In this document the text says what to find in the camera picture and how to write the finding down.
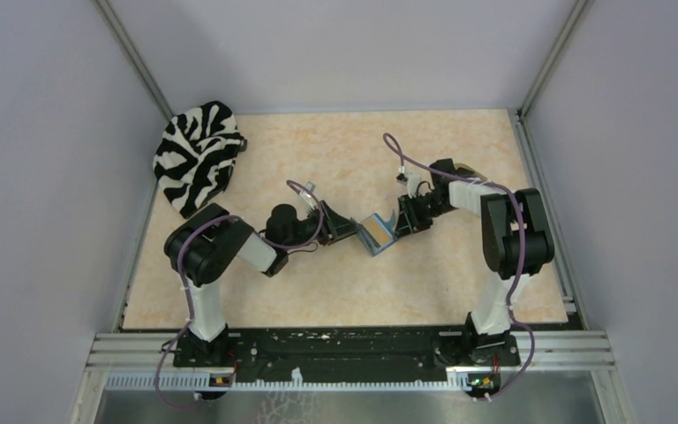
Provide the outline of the teal leather card holder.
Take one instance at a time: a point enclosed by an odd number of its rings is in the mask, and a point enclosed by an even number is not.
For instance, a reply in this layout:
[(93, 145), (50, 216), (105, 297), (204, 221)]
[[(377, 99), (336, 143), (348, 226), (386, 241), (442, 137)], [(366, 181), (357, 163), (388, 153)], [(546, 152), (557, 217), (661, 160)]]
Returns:
[(371, 256), (377, 256), (394, 245), (398, 240), (395, 233), (396, 212), (384, 220), (373, 213), (358, 224), (358, 238)]

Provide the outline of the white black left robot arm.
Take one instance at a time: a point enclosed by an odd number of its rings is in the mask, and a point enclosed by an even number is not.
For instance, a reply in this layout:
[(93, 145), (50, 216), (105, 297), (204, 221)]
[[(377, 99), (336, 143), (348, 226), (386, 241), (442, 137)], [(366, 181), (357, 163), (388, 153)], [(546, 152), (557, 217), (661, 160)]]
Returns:
[(290, 204), (278, 204), (262, 231), (217, 204), (203, 208), (175, 229), (163, 247), (183, 280), (189, 308), (185, 346), (209, 366), (227, 359), (230, 343), (219, 279), (235, 259), (271, 277), (287, 265), (292, 251), (312, 243), (330, 246), (358, 232), (356, 220), (339, 215), (325, 201), (304, 219)]

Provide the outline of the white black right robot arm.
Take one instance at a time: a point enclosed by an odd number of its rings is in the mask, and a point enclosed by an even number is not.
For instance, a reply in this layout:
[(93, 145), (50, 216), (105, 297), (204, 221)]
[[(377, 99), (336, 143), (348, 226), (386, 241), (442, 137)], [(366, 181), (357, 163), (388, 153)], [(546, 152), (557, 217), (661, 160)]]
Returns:
[(468, 313), (463, 356), (486, 363), (506, 343), (513, 305), (521, 288), (554, 258), (554, 239), (541, 192), (536, 188), (508, 191), (452, 159), (429, 167), (427, 193), (423, 179), (401, 169), (396, 177), (407, 192), (398, 199), (398, 238), (428, 230), (434, 218), (456, 209), (478, 216), (483, 255), (490, 280), (477, 306)]

